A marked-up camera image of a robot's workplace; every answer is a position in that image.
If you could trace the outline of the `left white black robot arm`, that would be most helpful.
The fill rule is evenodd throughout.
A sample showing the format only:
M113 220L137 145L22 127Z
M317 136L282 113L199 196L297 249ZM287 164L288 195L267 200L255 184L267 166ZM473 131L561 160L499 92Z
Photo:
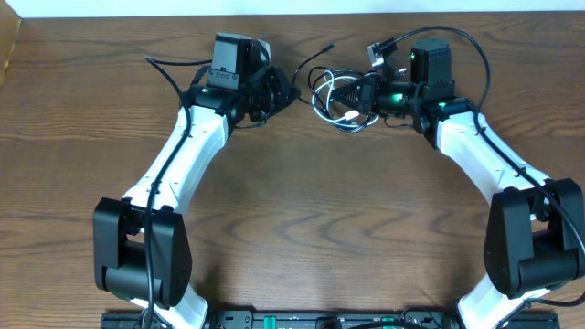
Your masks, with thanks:
M187 90L171 84L180 110L152 165L122 198L104 197L94 209L96 286L142 309L104 313L104 328L203 327L208 303L190 284L184 215L240 122L262 126L300 94L271 64L271 46L261 39L218 33L212 58L197 68Z

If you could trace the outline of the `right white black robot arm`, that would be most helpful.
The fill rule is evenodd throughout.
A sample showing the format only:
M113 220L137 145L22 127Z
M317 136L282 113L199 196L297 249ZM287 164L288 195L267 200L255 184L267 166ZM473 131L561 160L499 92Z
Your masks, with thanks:
M584 275L584 202L577 183L554 180L519 157L476 104L455 93L452 53L442 39L417 41L408 69L394 40L368 48L372 71L332 82L328 102L366 116L412 119L414 130L453 160L489 204L485 275L445 327L502 328L523 308Z

